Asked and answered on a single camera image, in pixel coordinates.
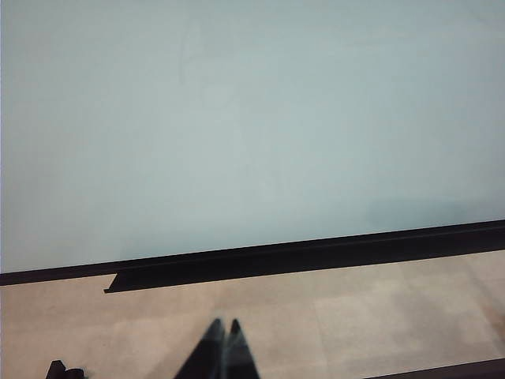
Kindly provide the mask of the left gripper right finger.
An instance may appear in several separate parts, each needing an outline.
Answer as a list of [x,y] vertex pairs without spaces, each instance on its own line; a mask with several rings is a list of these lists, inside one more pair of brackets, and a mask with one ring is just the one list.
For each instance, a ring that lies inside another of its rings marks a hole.
[[238,319],[233,319],[226,342],[226,377],[260,379],[253,354]]

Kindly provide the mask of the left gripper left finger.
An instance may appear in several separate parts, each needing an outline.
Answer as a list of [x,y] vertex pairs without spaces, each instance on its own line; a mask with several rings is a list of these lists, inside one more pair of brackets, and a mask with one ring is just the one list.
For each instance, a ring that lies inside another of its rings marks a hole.
[[214,319],[175,375],[175,378],[220,378],[224,334],[222,320],[220,318]]

